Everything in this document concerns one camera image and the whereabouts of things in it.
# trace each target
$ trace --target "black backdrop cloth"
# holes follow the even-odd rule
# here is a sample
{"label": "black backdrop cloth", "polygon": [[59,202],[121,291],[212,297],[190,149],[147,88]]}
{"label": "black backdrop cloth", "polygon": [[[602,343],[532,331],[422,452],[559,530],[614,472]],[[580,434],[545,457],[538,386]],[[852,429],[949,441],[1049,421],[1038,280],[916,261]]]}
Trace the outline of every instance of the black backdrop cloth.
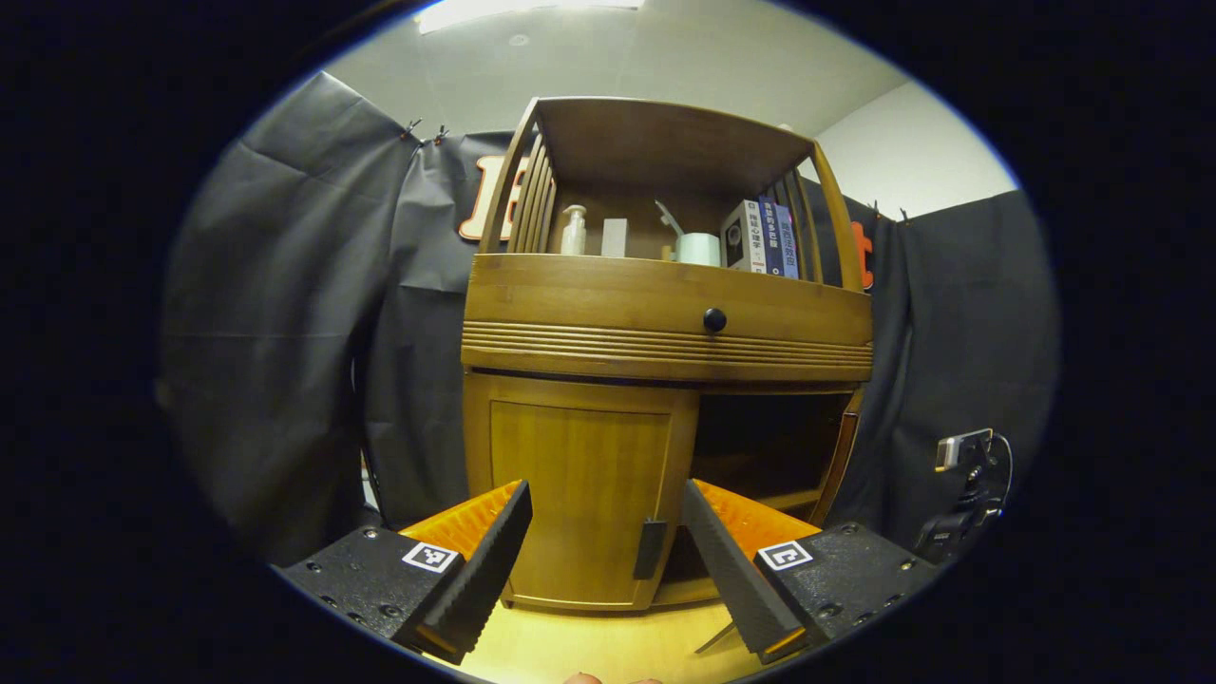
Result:
{"label": "black backdrop cloth", "polygon": [[[202,489],[268,561],[359,523],[360,453],[389,527],[468,497],[460,336],[477,246],[457,226],[478,158],[510,138],[420,140],[322,72],[199,189],[168,265],[161,396]],[[804,184],[838,285],[822,190]],[[1058,304],[1020,191],[899,223],[846,202],[873,242],[874,372],[832,521],[910,545],[950,503],[939,438],[995,427],[1015,483],[1025,473],[1059,370]]]}

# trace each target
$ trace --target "black knob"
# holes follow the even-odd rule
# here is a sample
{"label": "black knob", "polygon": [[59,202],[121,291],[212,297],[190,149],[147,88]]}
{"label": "black knob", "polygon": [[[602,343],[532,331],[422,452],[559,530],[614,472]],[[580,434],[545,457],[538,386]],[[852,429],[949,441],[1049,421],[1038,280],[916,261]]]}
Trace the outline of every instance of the black knob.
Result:
{"label": "black knob", "polygon": [[705,330],[710,332],[721,332],[726,327],[726,314],[721,309],[709,309],[705,312]]}

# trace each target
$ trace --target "drawer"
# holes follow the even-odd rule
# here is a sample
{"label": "drawer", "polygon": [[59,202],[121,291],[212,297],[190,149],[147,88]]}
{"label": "drawer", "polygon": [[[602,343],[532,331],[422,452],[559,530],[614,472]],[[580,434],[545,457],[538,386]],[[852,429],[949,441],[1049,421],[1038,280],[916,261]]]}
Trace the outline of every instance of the drawer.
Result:
{"label": "drawer", "polygon": [[[725,326],[706,327],[717,309]],[[682,381],[865,381],[869,296],[655,259],[478,254],[462,363]]]}

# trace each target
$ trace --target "book spine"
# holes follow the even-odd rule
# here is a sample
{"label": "book spine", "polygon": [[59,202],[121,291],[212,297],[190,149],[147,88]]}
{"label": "book spine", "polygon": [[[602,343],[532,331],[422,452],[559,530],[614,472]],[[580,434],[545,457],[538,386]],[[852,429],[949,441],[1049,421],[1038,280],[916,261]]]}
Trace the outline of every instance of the book spine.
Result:
{"label": "book spine", "polygon": [[744,202],[748,214],[748,259],[751,262],[753,273],[767,273],[764,248],[764,225],[760,218],[760,204],[747,200]]}
{"label": "book spine", "polygon": [[764,217],[765,273],[769,275],[781,275],[781,236],[777,228],[776,204],[767,197],[760,197],[758,202],[760,203],[760,213]]}
{"label": "book spine", "polygon": [[794,217],[787,207],[777,206],[777,224],[781,226],[781,256],[786,277],[798,280],[798,243],[794,240]]}

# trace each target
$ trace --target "white soap dispenser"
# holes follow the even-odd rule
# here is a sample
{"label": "white soap dispenser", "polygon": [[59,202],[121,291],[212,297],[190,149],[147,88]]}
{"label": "white soap dispenser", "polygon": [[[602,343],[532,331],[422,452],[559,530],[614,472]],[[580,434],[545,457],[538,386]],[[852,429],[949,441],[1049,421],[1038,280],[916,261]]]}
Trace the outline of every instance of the white soap dispenser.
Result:
{"label": "white soap dispenser", "polygon": [[582,204],[570,204],[562,212],[570,217],[562,231],[562,253],[581,254],[587,243],[587,208]]}

